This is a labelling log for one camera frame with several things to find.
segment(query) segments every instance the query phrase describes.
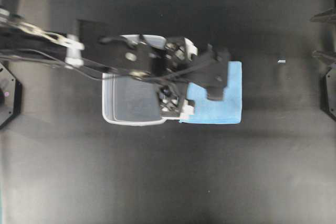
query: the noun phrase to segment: metal bracket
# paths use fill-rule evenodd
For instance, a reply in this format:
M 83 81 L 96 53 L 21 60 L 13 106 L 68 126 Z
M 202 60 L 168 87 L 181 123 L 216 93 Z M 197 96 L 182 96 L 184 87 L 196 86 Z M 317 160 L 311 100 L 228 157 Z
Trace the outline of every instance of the metal bracket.
M 320 23 L 336 23 L 336 9 L 329 9 L 323 13 L 316 14 L 310 19 L 311 22 L 320 22 Z
M 331 69 L 326 75 L 329 112 L 336 119 L 336 69 Z
M 0 129 L 19 112 L 22 85 L 0 64 Z
M 328 67 L 336 68 L 336 52 L 314 51 L 312 55 Z

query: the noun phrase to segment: wire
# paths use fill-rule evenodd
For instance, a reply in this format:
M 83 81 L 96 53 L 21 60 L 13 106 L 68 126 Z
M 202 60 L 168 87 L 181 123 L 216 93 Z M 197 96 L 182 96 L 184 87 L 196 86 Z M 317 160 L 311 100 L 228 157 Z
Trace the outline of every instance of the wire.
M 210 60 L 203 61 L 202 63 L 200 63 L 198 65 L 195 65 L 195 66 L 192 66 L 192 67 L 189 67 L 189 68 L 177 71 L 177 72 L 166 74 L 165 76 L 144 77 L 144 78 L 140 78 L 139 80 L 142 80 L 142 81 L 160 81 L 162 79 L 171 79 L 171 78 L 178 77 L 178 76 L 181 76 L 183 74 L 190 73 L 190 72 L 196 71 L 198 69 L 207 67 L 214 62 L 216 62 L 215 59 L 210 59 Z
M 102 81 L 102 80 L 109 80 L 109 79 L 114 79 L 114 78 L 119 78 L 119 77 L 125 77 L 125 76 L 131 76 L 129 74 L 124 74 L 124 75 L 113 75 L 113 76 L 110 76 L 110 77 L 105 77 L 105 78 L 101 78 L 101 77 L 95 77 L 95 76 L 92 76 L 84 71 L 82 71 L 81 69 L 77 68 L 77 67 L 74 67 L 73 65 L 69 64 L 69 63 L 66 63 L 54 56 L 51 56 L 49 54 L 46 54 L 45 52 L 42 52 L 42 51 L 39 51 L 39 50 L 35 50 L 35 49 L 30 49 L 30 48 L 18 48 L 16 49 L 16 51 L 19 51 L 19 52 L 34 52 L 34 53 L 37 53 L 37 54 L 40 54 L 40 55 L 43 55 L 49 59 L 52 59 L 52 60 L 55 60 L 59 63 L 61 63 L 61 65 L 63 66 L 69 66 L 72 70 L 80 73 L 81 75 L 91 79 L 91 80 L 95 80 L 95 81 Z M 14 60 L 26 60 L 26 61 L 33 61 L 33 62 L 39 62 L 39 63 L 46 63 L 46 62 L 43 62 L 42 60 L 37 60 L 37 59 L 24 59 L 23 57 L 20 57 L 19 59 L 14 59 Z M 140 80 L 140 81 L 145 81 L 145 82 L 151 82 L 151 81 L 162 81 L 164 79 L 172 79 L 172 78 L 175 78 L 175 77 L 178 77 L 178 76 L 181 76 L 183 74 L 186 74 L 186 73 L 190 73 L 190 72 L 193 72 L 193 71 L 196 71 L 198 69 L 201 69 L 201 68 L 204 68 L 212 63 L 214 63 L 216 60 L 215 59 L 210 59 L 210 60 L 206 60 L 206 61 L 203 61 L 202 63 L 199 63 L 195 66 L 192 66 L 192 67 L 189 67 L 189 68 L 186 68 L 186 69 L 183 69 L 183 70 L 180 70 L 180 71 L 177 71 L 177 72 L 173 72 L 173 73 L 169 73 L 169 74 L 166 74 L 164 76 L 159 76 L 159 77 L 136 77 L 136 79 Z
M 58 62 L 55 64 L 50 64 L 50 62 L 46 62 L 45 60 L 41 59 L 33 59 L 33 58 L 23 58 L 18 55 L 13 55 L 13 56 L 0 56 L 0 60 L 10 60 L 10 61 L 28 61 L 28 62 L 35 62 L 35 63 L 42 63 L 42 64 L 47 64 L 47 65 L 58 65 L 61 66 Z
M 51 55 L 46 54 L 45 52 L 41 52 L 39 50 L 30 49 L 30 48 L 18 48 L 18 49 L 16 49 L 16 51 L 19 51 L 19 52 L 35 52 L 37 54 L 43 55 L 43 56 L 45 56 L 49 59 L 52 59 L 52 60 L 55 60 L 55 61 L 61 63 L 61 65 L 63 65 L 63 66 L 69 66 L 72 70 L 74 70 L 74 71 L 80 73 L 81 75 L 83 75 L 83 76 L 85 76 L 85 77 L 87 77 L 91 80 L 94 80 L 94 81 L 102 81 L 102 80 L 109 80 L 109 79 L 114 79 L 115 78 L 114 76 L 105 77 L 105 78 L 92 76 L 92 75 L 90 75 L 88 73 L 85 73 L 84 71 L 80 70 L 79 68 L 74 67 L 73 65 L 71 65 L 69 63 L 66 63 L 66 62 L 64 62 L 64 61 L 62 61 L 62 60 L 60 60 L 60 59 L 58 59 L 54 56 L 51 56 Z M 39 61 L 39 60 L 32 60 L 32 61 L 39 62 L 39 63 L 45 63 L 45 62 L 42 62 L 42 61 Z

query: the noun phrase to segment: blue cloth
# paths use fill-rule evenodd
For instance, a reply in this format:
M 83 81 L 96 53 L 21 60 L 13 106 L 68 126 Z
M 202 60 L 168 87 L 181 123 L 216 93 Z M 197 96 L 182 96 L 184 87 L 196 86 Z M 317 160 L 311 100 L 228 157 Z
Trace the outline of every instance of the blue cloth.
M 242 63 L 230 61 L 227 87 L 223 101 L 209 101 L 206 90 L 194 83 L 188 87 L 187 98 L 196 103 L 195 114 L 180 123 L 235 124 L 242 120 Z

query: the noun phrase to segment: cable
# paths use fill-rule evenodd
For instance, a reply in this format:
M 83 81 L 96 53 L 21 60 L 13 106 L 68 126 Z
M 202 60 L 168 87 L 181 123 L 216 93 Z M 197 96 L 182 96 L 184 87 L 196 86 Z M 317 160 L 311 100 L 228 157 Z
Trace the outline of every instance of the cable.
M 55 64 L 50 64 L 50 62 L 46 62 L 46 60 L 41 60 L 41 59 L 33 59 L 33 58 L 23 58 L 18 55 L 13 55 L 13 56 L 0 56 L 0 60 L 10 60 L 10 61 L 28 61 L 28 62 L 35 62 L 35 63 L 42 63 L 46 65 L 58 65 L 58 66 L 63 66 L 60 65 L 58 62 Z
M 18 48 L 16 49 L 16 51 L 19 51 L 19 52 L 34 52 L 34 53 L 37 53 L 37 54 L 40 54 L 40 55 L 43 55 L 49 59 L 52 59 L 52 60 L 55 60 L 59 63 L 61 63 L 61 65 L 63 66 L 69 66 L 72 70 L 80 73 L 81 75 L 91 79 L 91 80 L 95 80 L 95 81 L 102 81 L 102 80 L 109 80 L 109 79 L 114 79 L 114 78 L 119 78 L 119 77 L 125 77 L 125 76 L 131 76 L 129 74 L 125 74 L 125 75 L 113 75 L 111 77 L 105 77 L 105 78 L 101 78 L 101 77 L 95 77 L 95 76 L 92 76 L 88 73 L 85 73 L 84 71 L 80 70 L 79 68 L 76 68 L 74 67 L 73 65 L 69 64 L 69 63 L 66 63 L 56 57 L 53 57 L 49 54 L 46 54 L 45 52 L 42 52 L 42 51 L 39 51 L 39 50 L 35 50 L 35 49 L 30 49 L 30 48 Z M 36 59 L 29 59 L 29 60 L 26 60 L 26 61 L 34 61 L 34 62 L 39 62 L 39 63 L 46 63 L 46 62 L 42 62 L 41 60 L 36 60 Z M 198 65 L 195 65 L 195 66 L 192 66 L 192 67 L 189 67 L 189 68 L 186 68 L 186 69 L 183 69 L 183 70 L 180 70 L 180 71 L 177 71 L 177 72 L 173 72 L 173 73 L 169 73 L 169 74 L 166 74 L 164 76 L 159 76 L 159 77 L 136 77 L 136 79 L 138 80 L 141 80 L 141 81 L 145 81 L 145 82 L 151 82 L 151 81 L 162 81 L 164 79 L 171 79 L 171 78 L 175 78 L 175 77 L 178 77 L 178 76 L 181 76 L 183 74 L 186 74 L 186 73 L 190 73 L 190 72 L 193 72 L 195 70 L 198 70 L 198 69 L 201 69 L 201 68 L 204 68 L 212 63 L 214 63 L 216 60 L 215 59 L 210 59 L 210 60 L 206 60 L 206 61 L 203 61 L 202 63 L 198 64 Z
M 89 78 L 89 79 L 91 79 L 91 80 L 102 81 L 102 80 L 109 80 L 109 79 L 114 79 L 114 78 L 115 78 L 114 76 L 111 76 L 111 77 L 105 77 L 105 78 L 92 76 L 92 75 L 90 75 L 90 74 L 88 74 L 88 73 L 85 73 L 84 71 L 80 70 L 79 68 L 74 67 L 73 65 L 71 65 L 71 64 L 69 64 L 69 63 L 66 63 L 66 62 L 64 62 L 64 61 L 62 61 L 62 60 L 60 60 L 60 59 L 58 59 L 58 58 L 56 58 L 56 57 L 53 57 L 53 56 L 51 56 L 51 55 L 49 55 L 49 54 L 46 54 L 46 53 L 44 53 L 44 52 L 41 52 L 41 51 L 39 51 L 39 50 L 30 49 L 30 48 L 18 48 L 18 49 L 16 49 L 16 51 L 19 51 L 19 52 L 35 52 L 35 53 L 37 53 L 37 54 L 43 55 L 43 56 L 45 56 L 45 57 L 47 57 L 47 58 L 49 58 L 49 59 L 52 59 L 52 60 L 55 60 L 55 61 L 61 63 L 63 66 L 69 66 L 69 67 L 70 67 L 71 69 L 73 69 L 74 71 L 80 73 L 81 75 L 83 75 L 83 76 L 85 76 L 85 77 L 87 77 L 87 78 Z M 32 60 L 32 61 L 34 61 L 34 62 L 39 62 L 39 63 L 45 63 L 45 62 L 41 62 L 41 61 L 39 61 L 39 60 Z
M 183 74 L 190 73 L 190 72 L 196 71 L 198 69 L 207 67 L 208 65 L 210 65 L 210 64 L 212 64 L 214 62 L 216 62 L 215 59 L 210 59 L 210 60 L 203 61 L 202 63 L 200 63 L 198 65 L 195 65 L 195 66 L 192 66 L 192 67 L 189 67 L 189 68 L 177 71 L 177 72 L 166 74 L 165 76 L 160 76 L 160 77 L 144 77 L 144 78 L 140 78 L 139 80 L 142 80 L 142 81 L 155 81 L 155 80 L 160 81 L 162 79 L 171 79 L 171 78 L 174 78 L 174 77 L 177 77 L 177 76 L 181 76 Z

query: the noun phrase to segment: black table surface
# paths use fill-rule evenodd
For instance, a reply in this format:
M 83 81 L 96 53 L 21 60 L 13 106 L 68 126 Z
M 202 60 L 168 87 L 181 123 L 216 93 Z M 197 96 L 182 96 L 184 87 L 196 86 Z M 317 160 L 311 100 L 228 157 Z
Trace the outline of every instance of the black table surface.
M 185 36 L 243 63 L 238 125 L 109 124 L 101 83 L 10 63 L 22 113 L 0 131 L 4 223 L 335 223 L 336 127 L 311 57 L 334 28 L 309 19 L 333 0 L 3 0 L 70 33 Z M 286 59 L 286 64 L 277 64 Z

